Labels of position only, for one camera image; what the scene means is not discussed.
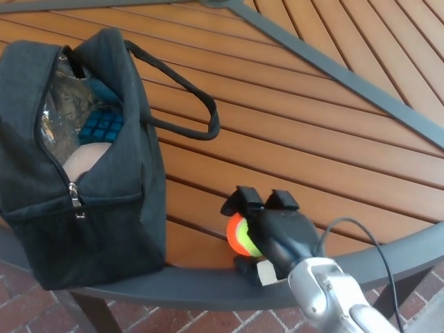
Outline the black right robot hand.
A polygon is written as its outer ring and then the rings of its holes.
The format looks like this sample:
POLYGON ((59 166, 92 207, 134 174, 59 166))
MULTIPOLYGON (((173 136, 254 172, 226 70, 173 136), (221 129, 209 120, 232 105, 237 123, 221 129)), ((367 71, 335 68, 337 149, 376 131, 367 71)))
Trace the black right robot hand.
POLYGON ((316 227, 288 191, 274 189, 263 201, 255 188, 238 186, 221 214, 230 218, 226 237, 237 254, 234 267, 256 287, 288 278, 297 264, 316 256, 316 227))

